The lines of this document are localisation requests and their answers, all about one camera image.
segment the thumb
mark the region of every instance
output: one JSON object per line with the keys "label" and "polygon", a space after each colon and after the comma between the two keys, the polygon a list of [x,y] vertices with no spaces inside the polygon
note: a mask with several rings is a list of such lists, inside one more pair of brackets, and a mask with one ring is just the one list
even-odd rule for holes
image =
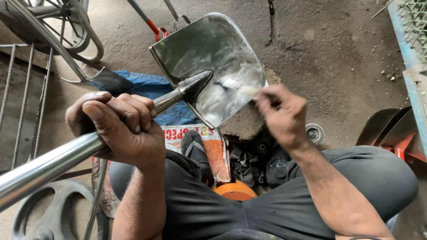
{"label": "thumb", "polygon": [[276,112],[276,109],[271,106],[270,99],[262,94],[259,95],[256,106],[266,120]]}
{"label": "thumb", "polygon": [[99,135],[113,151],[127,144],[131,132],[111,108],[102,102],[87,101],[83,104],[82,110],[92,120]]}

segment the forearm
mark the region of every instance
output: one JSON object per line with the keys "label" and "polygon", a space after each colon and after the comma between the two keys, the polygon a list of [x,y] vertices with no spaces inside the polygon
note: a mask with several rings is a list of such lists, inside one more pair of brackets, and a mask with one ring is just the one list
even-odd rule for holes
{"label": "forearm", "polygon": [[165,219],[164,170],[142,173],[135,168],[114,219],[112,239],[161,239]]}
{"label": "forearm", "polygon": [[303,172],[320,216],[335,233],[391,236],[371,203],[314,146],[291,156]]}

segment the concrete floor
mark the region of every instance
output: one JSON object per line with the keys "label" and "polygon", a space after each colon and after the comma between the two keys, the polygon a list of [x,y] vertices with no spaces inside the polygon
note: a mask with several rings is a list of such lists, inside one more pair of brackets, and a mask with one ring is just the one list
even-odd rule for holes
{"label": "concrete floor", "polygon": [[[137,2],[157,27],[172,29],[173,18],[161,0]],[[372,114],[410,104],[403,79],[392,82],[381,75],[382,70],[387,74],[405,70],[387,11],[371,19],[383,7],[383,1],[376,4],[372,0],[275,0],[273,3],[275,14],[270,17],[267,0],[173,1],[177,12],[191,20],[209,12],[221,12],[233,19],[268,71],[280,77],[292,92],[307,99],[307,122],[317,123],[325,131],[323,148],[354,146]],[[88,15],[104,44],[101,65],[112,70],[163,75],[148,51],[155,42],[154,34],[126,1],[92,0]],[[93,54],[94,49],[91,43],[84,54]],[[81,66],[88,75],[95,73]],[[59,79],[77,80],[61,58],[55,58],[54,68],[58,74],[49,88],[41,153],[73,139],[64,114],[86,92]],[[75,169],[90,166],[90,161],[85,161]],[[89,175],[77,179],[90,184]],[[425,206],[421,195],[417,202]],[[0,214],[3,223],[0,232],[5,239],[9,238],[14,209],[16,205]],[[82,218],[88,213],[77,212]],[[403,234],[414,233],[412,239],[422,239],[420,224],[425,225],[425,219],[423,215],[411,230],[399,229]],[[85,225],[83,220],[77,223],[79,229]]]}

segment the shovel handle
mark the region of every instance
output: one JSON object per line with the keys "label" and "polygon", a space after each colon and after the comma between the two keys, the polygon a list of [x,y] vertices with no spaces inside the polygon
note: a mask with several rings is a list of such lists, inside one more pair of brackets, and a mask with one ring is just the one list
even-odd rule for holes
{"label": "shovel handle", "polygon": [[[183,99],[180,89],[154,100],[157,114]],[[0,212],[34,193],[107,145],[97,132],[84,134],[0,176]]]}

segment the black cloth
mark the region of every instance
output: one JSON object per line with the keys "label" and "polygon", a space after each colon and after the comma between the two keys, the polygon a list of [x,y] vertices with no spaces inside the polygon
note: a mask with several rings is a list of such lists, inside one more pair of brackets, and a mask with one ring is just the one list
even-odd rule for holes
{"label": "black cloth", "polygon": [[[404,209],[417,194],[412,170],[387,150],[356,146],[322,154],[370,201],[383,221]],[[110,183],[119,198],[131,175],[132,168],[126,164],[111,164]],[[287,182],[243,202],[221,197],[198,179],[166,159],[163,239],[231,239],[245,229],[259,232],[260,237],[255,239],[262,239],[262,235],[264,239],[270,235],[285,240],[334,239],[333,231],[313,204],[301,170],[293,162]]]}

